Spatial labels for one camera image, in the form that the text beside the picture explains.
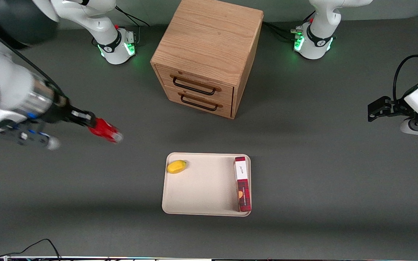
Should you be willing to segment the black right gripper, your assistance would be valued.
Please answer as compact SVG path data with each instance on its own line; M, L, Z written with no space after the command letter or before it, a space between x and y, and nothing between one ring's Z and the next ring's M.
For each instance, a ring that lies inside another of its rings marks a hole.
M43 121L55 124L60 121L71 122L89 128L95 127L96 116L91 111L85 111L71 106L70 99L60 94L54 94L53 102L43 113Z

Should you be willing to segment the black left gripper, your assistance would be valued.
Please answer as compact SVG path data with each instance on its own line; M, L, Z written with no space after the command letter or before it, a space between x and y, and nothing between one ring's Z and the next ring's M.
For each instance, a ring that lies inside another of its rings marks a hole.
M382 96L367 106L368 122L372 122L379 117L405 116L412 119L414 115L415 111L404 99L392 100L388 96Z

